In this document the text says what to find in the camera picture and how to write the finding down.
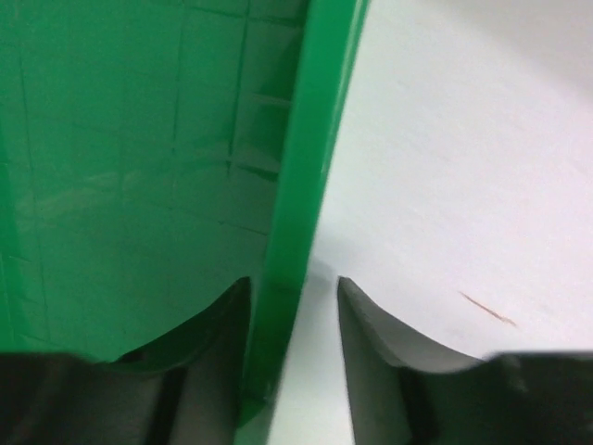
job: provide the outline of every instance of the container wall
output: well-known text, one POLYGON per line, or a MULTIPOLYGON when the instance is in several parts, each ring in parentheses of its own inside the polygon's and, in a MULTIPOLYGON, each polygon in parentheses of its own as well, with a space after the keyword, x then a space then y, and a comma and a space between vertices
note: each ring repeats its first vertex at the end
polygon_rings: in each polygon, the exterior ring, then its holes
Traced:
POLYGON ((306 11, 2 2, 2 350, 112 359, 259 275, 306 11))

